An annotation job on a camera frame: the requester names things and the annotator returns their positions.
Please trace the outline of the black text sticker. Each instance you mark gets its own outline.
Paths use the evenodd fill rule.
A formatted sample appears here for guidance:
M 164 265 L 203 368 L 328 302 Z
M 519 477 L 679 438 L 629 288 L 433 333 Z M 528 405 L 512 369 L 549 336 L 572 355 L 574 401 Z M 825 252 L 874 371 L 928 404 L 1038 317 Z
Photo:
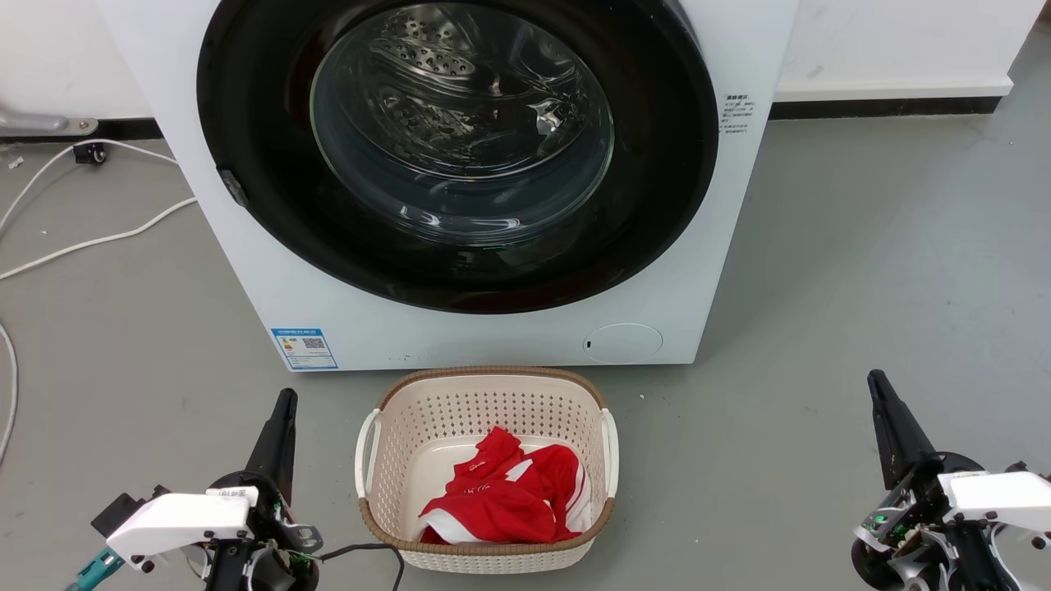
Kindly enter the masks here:
M 721 134 L 744 134 L 750 130 L 755 102 L 749 94 L 726 94 L 719 115 Z

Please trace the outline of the black round glass washer door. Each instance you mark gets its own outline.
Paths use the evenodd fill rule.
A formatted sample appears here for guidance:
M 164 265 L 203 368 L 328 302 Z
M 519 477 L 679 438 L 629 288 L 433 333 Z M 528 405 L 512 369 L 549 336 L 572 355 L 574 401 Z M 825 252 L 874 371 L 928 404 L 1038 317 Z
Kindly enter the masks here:
M 718 143 L 667 0 L 220 0 L 195 104 L 267 233 L 444 313 L 623 284 L 686 230 Z

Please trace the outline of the round white filter cover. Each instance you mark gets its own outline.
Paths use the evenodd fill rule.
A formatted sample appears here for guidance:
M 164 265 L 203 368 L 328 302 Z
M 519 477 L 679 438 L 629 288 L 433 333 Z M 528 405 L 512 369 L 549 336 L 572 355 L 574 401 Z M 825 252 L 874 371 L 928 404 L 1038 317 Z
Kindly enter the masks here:
M 647 325 L 612 324 L 590 333 L 583 352 L 600 364 L 635 365 L 657 355 L 662 344 L 661 333 Z

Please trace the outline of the blue energy label sticker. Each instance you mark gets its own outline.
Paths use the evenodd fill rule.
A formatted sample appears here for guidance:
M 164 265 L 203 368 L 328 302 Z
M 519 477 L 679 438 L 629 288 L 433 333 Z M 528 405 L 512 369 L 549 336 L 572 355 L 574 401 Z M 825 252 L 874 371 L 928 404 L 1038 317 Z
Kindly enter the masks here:
M 318 328 L 270 328 L 275 346 L 293 373 L 339 370 L 337 360 Z

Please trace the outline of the cream perforated laundry basket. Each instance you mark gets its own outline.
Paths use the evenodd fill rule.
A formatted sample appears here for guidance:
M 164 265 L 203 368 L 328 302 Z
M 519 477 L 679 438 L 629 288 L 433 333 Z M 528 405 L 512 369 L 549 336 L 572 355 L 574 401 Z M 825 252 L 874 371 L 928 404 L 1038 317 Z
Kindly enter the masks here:
M 418 514 L 444 493 L 456 464 L 493 428 L 526 452 L 559 444 L 581 463 L 583 531 L 547 545 L 444 546 L 423 541 Z M 554 368 L 463 367 L 403 378 L 360 425 L 354 478 L 372 535 L 424 570 L 461 575 L 526 575 L 585 557 L 614 510 L 619 440 L 607 401 L 585 378 Z

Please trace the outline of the red and white garment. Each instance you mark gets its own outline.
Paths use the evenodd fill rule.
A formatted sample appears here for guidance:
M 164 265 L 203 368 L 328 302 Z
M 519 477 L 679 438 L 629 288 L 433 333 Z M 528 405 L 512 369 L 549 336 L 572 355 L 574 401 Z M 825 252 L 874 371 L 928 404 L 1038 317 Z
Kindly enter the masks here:
M 435 545 L 553 545 L 592 527 L 592 480 L 571 447 L 526 451 L 494 427 L 475 456 L 454 465 L 444 495 L 428 502 L 413 534 Z

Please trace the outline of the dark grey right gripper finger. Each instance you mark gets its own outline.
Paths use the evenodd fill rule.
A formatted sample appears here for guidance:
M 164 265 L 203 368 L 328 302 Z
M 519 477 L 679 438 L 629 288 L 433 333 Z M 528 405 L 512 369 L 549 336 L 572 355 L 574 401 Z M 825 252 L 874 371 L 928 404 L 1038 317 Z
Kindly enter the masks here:
M 909 474 L 912 469 L 919 466 L 931 466 L 935 461 L 939 461 L 939 454 L 934 449 L 934 445 L 924 434 L 923 429 L 920 427 L 916 417 L 911 413 L 909 407 L 906 410 L 905 421 L 905 430 L 902 439 L 904 444 L 907 445 L 906 449 L 910 460 L 905 474 Z
M 889 491 L 897 487 L 910 464 L 905 430 L 907 405 L 897 395 L 897 389 L 883 370 L 870 370 L 867 386 L 872 401 L 872 425 L 883 486 Z

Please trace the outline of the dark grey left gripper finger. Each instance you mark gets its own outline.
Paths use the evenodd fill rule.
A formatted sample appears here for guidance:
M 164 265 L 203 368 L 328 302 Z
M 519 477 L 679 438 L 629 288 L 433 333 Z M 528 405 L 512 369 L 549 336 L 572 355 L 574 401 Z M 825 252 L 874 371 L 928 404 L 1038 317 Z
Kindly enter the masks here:
M 275 452 L 277 452 L 279 421 L 273 413 L 266 420 L 255 446 L 246 464 L 246 470 L 262 474 L 275 482 Z
M 275 483 L 282 497 L 292 501 L 294 456 L 296 456 L 296 413 L 298 394 L 294 389 L 282 389 L 275 404 L 279 421 L 277 452 L 275 452 Z

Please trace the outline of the black baseboard strip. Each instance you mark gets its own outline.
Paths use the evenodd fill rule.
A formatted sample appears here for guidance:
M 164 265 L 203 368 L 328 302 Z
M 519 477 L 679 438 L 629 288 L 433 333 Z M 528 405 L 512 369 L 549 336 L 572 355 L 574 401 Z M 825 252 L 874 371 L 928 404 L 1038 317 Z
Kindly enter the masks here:
M 804 121 L 844 117 L 970 116 L 995 113 L 1000 96 L 956 98 L 867 98 L 866 100 L 772 103 L 769 120 Z

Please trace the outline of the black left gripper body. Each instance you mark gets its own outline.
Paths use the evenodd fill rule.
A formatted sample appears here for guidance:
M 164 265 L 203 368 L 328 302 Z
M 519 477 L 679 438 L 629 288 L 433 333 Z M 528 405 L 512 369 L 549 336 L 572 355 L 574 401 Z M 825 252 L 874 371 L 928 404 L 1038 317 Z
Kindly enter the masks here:
M 320 528 L 291 513 L 292 472 L 240 471 L 213 484 L 215 489 L 257 491 L 246 524 L 236 534 L 206 543 L 210 550 L 205 591 L 315 591 L 320 568 L 313 554 L 324 538 Z

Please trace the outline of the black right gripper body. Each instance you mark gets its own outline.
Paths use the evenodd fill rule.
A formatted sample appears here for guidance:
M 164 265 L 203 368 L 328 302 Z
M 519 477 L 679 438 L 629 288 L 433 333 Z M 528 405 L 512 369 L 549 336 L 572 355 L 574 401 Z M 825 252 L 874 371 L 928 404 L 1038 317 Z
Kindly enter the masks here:
M 956 453 L 904 474 L 859 527 L 851 545 L 857 576 L 875 591 L 1021 591 L 996 546 L 1008 528 L 992 521 L 946 521 L 937 476 L 984 471 Z

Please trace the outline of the grey metal floor bracket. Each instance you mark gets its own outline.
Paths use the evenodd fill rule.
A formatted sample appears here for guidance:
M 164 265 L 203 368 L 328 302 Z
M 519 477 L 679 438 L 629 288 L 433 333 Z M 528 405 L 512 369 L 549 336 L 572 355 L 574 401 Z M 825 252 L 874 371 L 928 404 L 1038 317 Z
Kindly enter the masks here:
M 16 113 L 0 106 L 0 139 L 87 137 L 100 122 L 94 117 L 64 117 L 51 113 Z

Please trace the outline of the white front-load washing machine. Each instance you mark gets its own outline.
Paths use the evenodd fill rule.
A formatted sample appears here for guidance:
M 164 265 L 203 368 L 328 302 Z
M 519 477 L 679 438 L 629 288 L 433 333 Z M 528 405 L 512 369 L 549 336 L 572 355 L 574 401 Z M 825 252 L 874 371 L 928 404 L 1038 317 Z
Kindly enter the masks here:
M 227 191 L 200 127 L 195 72 L 208 19 L 220 0 L 94 3 L 274 347 L 270 328 L 318 328 L 339 370 L 350 371 L 604 365 L 583 352 L 583 340 L 600 327 L 624 323 L 661 333 L 660 352 L 641 364 L 693 362 L 750 183 L 799 0 L 667 1 L 686 19 L 712 77 L 718 143 L 709 188 L 686 230 L 640 273 L 598 295 L 518 314 L 444 313 L 405 305 L 342 283 L 293 254 Z M 726 94 L 749 94 L 755 102 L 747 133 L 719 131 Z

